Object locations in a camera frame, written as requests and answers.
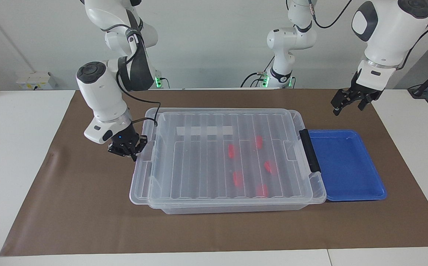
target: brown mat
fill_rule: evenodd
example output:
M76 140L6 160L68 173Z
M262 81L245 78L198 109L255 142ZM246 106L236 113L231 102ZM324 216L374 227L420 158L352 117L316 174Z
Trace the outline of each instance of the brown mat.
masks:
M428 202L373 106L363 112L349 106L335 117L329 104L334 93L149 91L137 96L164 107L294 109L309 129L354 129L388 190L386 200L197 215L133 205L128 197L133 162L84 138L92 112L76 92L0 256L428 246ZM126 102L134 118L151 107Z

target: clear plastic container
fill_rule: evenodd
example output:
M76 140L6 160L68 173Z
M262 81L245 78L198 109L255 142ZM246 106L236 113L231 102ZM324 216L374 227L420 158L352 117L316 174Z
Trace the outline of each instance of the clear plastic container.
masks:
M296 111L162 108L158 123L143 125L148 144L133 175L135 204L195 214L298 210L325 201Z

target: power socket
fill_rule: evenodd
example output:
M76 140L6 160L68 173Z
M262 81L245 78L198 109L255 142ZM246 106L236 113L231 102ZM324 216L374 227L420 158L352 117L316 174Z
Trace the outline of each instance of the power socket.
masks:
M55 89L57 83L49 72L35 72L22 74L17 79L17 84L21 89L26 90L52 90Z

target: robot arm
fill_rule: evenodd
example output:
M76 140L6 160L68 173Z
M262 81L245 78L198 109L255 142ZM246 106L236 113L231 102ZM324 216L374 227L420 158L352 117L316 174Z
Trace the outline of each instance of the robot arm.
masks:
M90 62L79 68L77 83L94 119L84 135L99 144L112 143L108 151L136 160L146 145L132 126L132 117L122 99L127 91L146 91L155 81L155 70L146 53L158 36L135 11L141 0L85 0L89 19L106 32L108 47L123 57L105 62Z
M284 88L290 80L295 56L291 50L308 49L314 46L317 34L312 27L312 16L308 0L292 0L289 4L288 18L292 28L279 28L270 31L267 44L275 53L273 66L268 69L268 86Z
M352 29L367 43L364 58L348 90L340 89L331 101L334 114L361 101L378 100L406 54L428 27L428 0L370 0L359 7Z

